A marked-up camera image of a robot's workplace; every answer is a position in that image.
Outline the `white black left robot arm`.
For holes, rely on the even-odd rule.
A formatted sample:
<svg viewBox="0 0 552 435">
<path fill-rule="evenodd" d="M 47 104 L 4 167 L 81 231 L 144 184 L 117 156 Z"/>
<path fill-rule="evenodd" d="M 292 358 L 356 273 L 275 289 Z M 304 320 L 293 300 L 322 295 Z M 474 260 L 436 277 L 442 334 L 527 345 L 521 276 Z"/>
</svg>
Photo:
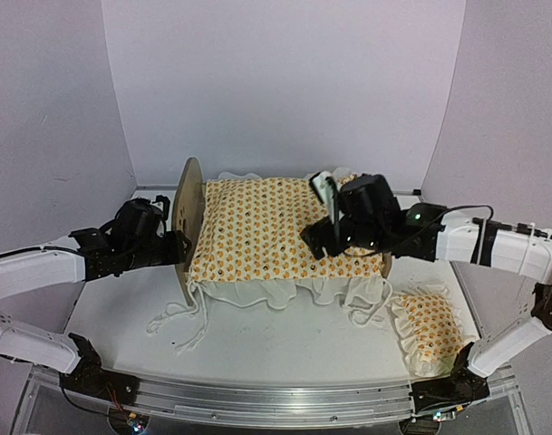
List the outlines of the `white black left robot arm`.
<svg viewBox="0 0 552 435">
<path fill-rule="evenodd" d="M 135 198 L 100 227 L 74 230 L 53 242 L 1 253 L 0 301 L 43 287 L 185 263 L 192 243 L 182 230 L 167 227 L 169 211 L 165 196 Z M 107 388 L 102 359 L 88 339 L 13 321 L 1 311 L 0 356 L 54 369 L 72 378 L 89 396 Z"/>
</svg>

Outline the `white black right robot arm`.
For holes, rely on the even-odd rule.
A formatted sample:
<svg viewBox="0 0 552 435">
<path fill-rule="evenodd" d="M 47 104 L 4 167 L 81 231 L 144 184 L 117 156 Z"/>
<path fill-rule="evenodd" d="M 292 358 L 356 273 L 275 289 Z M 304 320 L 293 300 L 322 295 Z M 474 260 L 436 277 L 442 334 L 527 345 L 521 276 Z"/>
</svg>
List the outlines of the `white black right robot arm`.
<svg viewBox="0 0 552 435">
<path fill-rule="evenodd" d="M 344 185 L 323 171 L 309 187 L 327 210 L 301 238 L 315 259 L 365 248 L 427 262 L 447 261 L 499 270 L 534 281 L 534 305 L 503 332 L 464 345 L 450 374 L 415 382 L 411 396 L 418 415 L 453 411 L 489 396 L 488 378 L 503 363 L 552 334 L 552 229 L 471 217 L 470 205 L 426 202 L 401 208 L 386 178 L 359 176 Z"/>
</svg>

